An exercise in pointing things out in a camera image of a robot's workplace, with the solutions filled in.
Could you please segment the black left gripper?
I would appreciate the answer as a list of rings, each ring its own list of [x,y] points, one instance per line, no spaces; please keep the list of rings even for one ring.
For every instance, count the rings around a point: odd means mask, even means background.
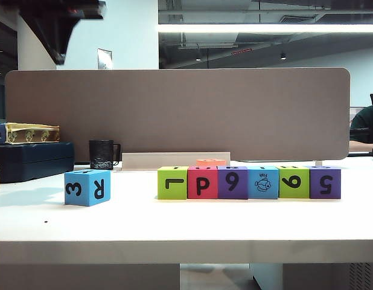
[[[105,1],[35,0],[0,1],[3,7],[17,9],[40,40],[56,65],[63,65],[68,42],[80,19],[102,19]]]

